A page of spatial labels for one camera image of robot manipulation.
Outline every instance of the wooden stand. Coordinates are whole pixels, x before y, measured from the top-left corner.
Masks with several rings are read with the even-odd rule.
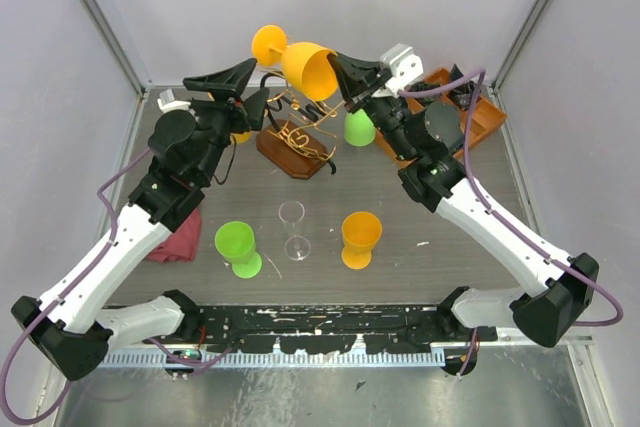
[[[439,83],[444,85],[449,82],[449,71],[447,69],[438,69],[435,72],[431,73],[429,77],[425,79],[425,82],[429,83]],[[441,99],[443,102],[447,102],[449,104],[453,104],[447,95],[443,95]],[[409,105],[409,110],[411,112],[420,112],[422,110],[422,105],[415,99],[407,99],[407,103]],[[458,109],[460,112],[460,128],[464,132],[466,122],[467,122],[467,112],[463,112]],[[484,97],[480,96],[478,99],[478,105],[476,106],[476,111],[473,114],[473,119],[471,120],[471,143],[470,148],[474,148],[484,139],[489,137],[493,132],[498,130],[504,121],[507,119],[507,114],[498,109],[495,105],[489,102]],[[376,132],[376,144],[382,147],[382,150],[394,159],[395,163],[400,167],[406,167],[411,162],[406,162],[402,160],[398,160],[396,158],[396,154],[391,148],[387,141],[384,140],[382,134],[380,132]],[[462,159],[462,150],[456,152],[456,159]]]
[[[298,127],[290,120],[278,119],[276,122],[280,128],[285,125],[289,130]],[[328,154],[327,148],[307,132],[305,131],[304,134],[301,134],[301,136],[309,137],[307,146],[311,149],[316,149],[321,154]],[[285,171],[290,177],[308,180],[326,164],[324,160],[310,159],[294,152],[282,139],[275,137],[272,133],[275,133],[272,125],[263,129],[256,137],[256,147],[262,155]]]

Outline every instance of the metal frame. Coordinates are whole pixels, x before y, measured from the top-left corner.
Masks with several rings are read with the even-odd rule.
[[[131,86],[133,87],[133,89],[138,93],[138,95],[143,94],[145,91],[145,88],[143,87],[143,85],[145,84],[143,83],[143,81],[141,81],[141,79],[136,74],[136,71],[133,68],[133,65],[131,64],[131,61],[129,60],[115,32],[111,28],[111,25],[109,24],[109,21],[104,15],[104,12],[100,8],[100,5],[98,4],[97,0],[80,0],[80,2],[87,10],[89,17],[95,24],[100,35],[102,36],[109,50],[111,51],[114,58],[116,59],[116,62],[122,69],[122,72],[125,74],[129,82],[131,83]]]
[[[498,69],[498,73],[492,84],[494,89],[499,91],[500,88],[504,85],[509,72],[511,72],[511,68],[520,56],[520,52],[522,52],[522,49],[529,40],[529,37],[531,37],[534,29],[540,22],[540,19],[547,10],[550,2],[551,0],[535,0],[533,7],[531,8],[529,15],[527,16],[527,19],[520,28],[520,32],[518,32],[516,39],[513,41],[513,44],[511,45],[511,48],[509,49],[504,62],[500,66],[500,69]]]

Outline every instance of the orange tray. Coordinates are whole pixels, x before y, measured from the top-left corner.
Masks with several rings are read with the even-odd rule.
[[[447,69],[438,69],[432,72],[425,79],[425,82],[439,83],[440,85],[447,84],[449,82],[449,71]],[[443,102],[453,104],[447,95],[443,95],[441,100]],[[422,105],[415,99],[407,99],[407,103],[411,112],[419,112],[422,110]],[[458,109],[458,111],[460,112],[460,128],[464,132],[465,123],[467,121],[467,112],[464,112],[461,109]],[[476,111],[473,114],[473,120],[471,121],[470,147],[473,149],[476,145],[489,137],[489,135],[498,130],[500,126],[504,124],[505,120],[507,120],[507,114],[498,109],[483,96],[480,96],[478,105],[476,106]],[[395,152],[391,146],[387,144],[387,141],[384,140],[384,137],[380,132],[376,132],[376,143],[382,147],[382,150],[384,150],[388,156],[394,159],[398,166],[406,167],[411,163],[411,161],[398,160]],[[455,158],[462,158],[462,150],[455,153]]]

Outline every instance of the gray table surface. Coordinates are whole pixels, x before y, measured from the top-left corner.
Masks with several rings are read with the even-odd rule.
[[[160,116],[158,93],[152,91],[141,107],[134,153],[146,146]],[[185,97],[184,92],[178,95]],[[341,134],[343,115],[329,119],[325,127]],[[317,138],[332,145],[331,138]],[[230,150],[221,160],[220,175]],[[203,225],[196,259],[190,263],[141,262],[111,302],[143,302],[177,288],[202,304],[433,303],[460,285],[480,289],[516,285],[506,269],[471,237],[408,198],[396,165],[376,144],[356,148],[339,135],[334,159],[335,176],[325,166],[310,180],[294,180],[256,150],[254,134],[238,146],[228,182],[211,187],[200,205]],[[501,134],[474,149],[472,161],[484,187],[522,219]],[[127,175],[120,205],[147,166],[148,161]],[[311,254],[301,262],[284,254],[286,236],[278,207],[287,200],[302,202],[307,211]],[[340,227],[347,215],[360,210],[380,218],[383,234],[369,267],[353,271],[340,258]],[[256,234],[263,267],[253,279],[237,278],[215,249],[216,231],[231,220],[247,222]]]

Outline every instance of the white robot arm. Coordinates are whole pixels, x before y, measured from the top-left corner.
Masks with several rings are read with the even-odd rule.
[[[33,343],[67,379],[86,376],[110,350],[159,335],[189,340],[201,326],[196,304],[176,290],[133,307],[103,306],[204,198],[202,189],[211,185],[231,134],[262,129],[268,90],[240,97],[255,65],[255,59],[248,59],[222,72],[184,79],[189,90],[208,92],[215,100],[163,96],[164,114],[149,138],[153,160],[118,217],[115,238],[108,232],[53,288],[13,305],[18,323],[32,329]],[[105,253],[107,243],[111,246]],[[75,288],[66,293],[72,282]],[[31,325],[37,318],[42,321]]]
[[[493,212],[515,225],[549,253],[541,258],[490,215],[451,152],[462,133],[455,107],[436,102],[412,113],[399,94],[423,75],[422,63],[410,47],[398,45],[379,62],[329,57],[347,110],[364,109],[400,159],[413,162],[399,172],[403,188],[416,202],[453,222],[485,247],[515,277],[521,288],[479,292],[456,289],[446,308],[464,328],[519,327],[540,345],[553,346],[584,311],[592,289],[576,282],[550,259],[595,280],[598,264],[587,254],[571,257],[532,232],[489,194]],[[109,242],[105,236],[78,265],[39,299],[22,297],[12,309],[23,328],[43,308],[60,300],[65,288],[84,276],[31,334],[36,346],[69,380],[84,377],[109,350],[158,335],[193,337],[199,309],[178,291],[165,292],[146,304],[103,309],[135,266],[175,231],[202,200],[231,133],[261,130],[268,91],[242,101],[239,93],[255,60],[210,76],[185,79],[190,90],[206,91],[215,100],[177,101],[170,93],[159,101],[164,115],[149,139],[154,159],[149,172],[122,209],[112,247],[88,274],[87,266]]]

